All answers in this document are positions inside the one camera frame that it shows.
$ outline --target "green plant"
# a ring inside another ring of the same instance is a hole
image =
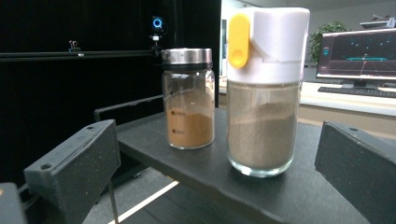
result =
[[[318,28],[316,32],[309,36],[309,51],[308,54],[311,56],[312,63],[318,63],[320,43],[323,34],[336,33],[347,31],[347,26],[340,21],[329,22]]]

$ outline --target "dark tabletop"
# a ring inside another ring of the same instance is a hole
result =
[[[319,126],[299,123],[291,167],[276,177],[257,178],[229,163],[226,117],[225,110],[216,109],[214,142],[193,150],[167,144],[164,113],[125,123],[118,127],[120,150],[252,220],[368,223],[315,171]]]

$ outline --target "monitor screen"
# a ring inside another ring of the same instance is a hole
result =
[[[317,77],[396,81],[396,29],[324,34]]]

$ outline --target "keyboard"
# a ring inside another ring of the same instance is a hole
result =
[[[361,96],[396,98],[396,91],[380,91],[373,89],[353,89],[353,88],[336,88],[336,87],[320,87],[318,91],[328,92],[328,93],[361,95]]]

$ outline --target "white plastic cap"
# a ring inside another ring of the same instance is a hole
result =
[[[301,81],[308,24],[305,8],[239,9],[228,24],[227,78],[255,84]]]

